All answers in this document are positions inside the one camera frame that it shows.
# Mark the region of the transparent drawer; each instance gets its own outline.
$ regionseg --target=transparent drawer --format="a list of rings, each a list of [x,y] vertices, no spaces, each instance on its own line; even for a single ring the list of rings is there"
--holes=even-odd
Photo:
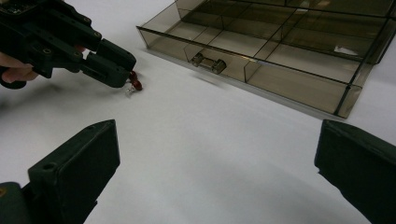
[[[149,49],[347,118],[396,22],[292,2],[178,0],[137,28]]]

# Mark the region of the human hand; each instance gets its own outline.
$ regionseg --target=human hand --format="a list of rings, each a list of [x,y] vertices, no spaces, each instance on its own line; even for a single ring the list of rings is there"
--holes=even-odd
[[[32,65],[22,63],[2,52],[0,52],[0,66],[8,67],[8,70],[1,76],[7,83],[12,83],[14,81],[30,81],[37,77],[37,73],[32,70]]]

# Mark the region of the white table surface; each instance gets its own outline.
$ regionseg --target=white table surface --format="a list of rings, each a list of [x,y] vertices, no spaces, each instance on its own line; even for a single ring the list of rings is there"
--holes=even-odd
[[[136,30],[172,0],[68,0],[104,38],[132,52],[144,90],[126,97],[57,69],[0,89],[0,183],[81,129],[118,127],[121,166],[86,223],[368,223],[314,166],[320,126],[334,119],[147,51]],[[396,43],[344,120],[396,145]]]

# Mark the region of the robotic arm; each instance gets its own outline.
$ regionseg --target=robotic arm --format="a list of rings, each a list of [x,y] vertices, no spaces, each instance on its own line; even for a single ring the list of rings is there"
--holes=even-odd
[[[125,49],[103,39],[92,21],[62,0],[0,0],[0,51],[30,63],[39,75],[51,78],[53,68],[82,71],[112,88],[127,79],[140,91],[133,72],[136,59]],[[75,46],[91,50],[86,59]],[[0,76],[7,68],[0,67]],[[10,89],[25,82],[0,83]]]

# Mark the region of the drawer handle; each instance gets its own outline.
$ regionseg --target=drawer handle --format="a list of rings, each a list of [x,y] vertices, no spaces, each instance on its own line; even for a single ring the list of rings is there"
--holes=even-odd
[[[204,57],[202,53],[197,53],[191,59],[191,63],[195,67],[201,66],[217,75],[220,74],[227,67],[227,64],[222,59],[218,59],[215,61]]]

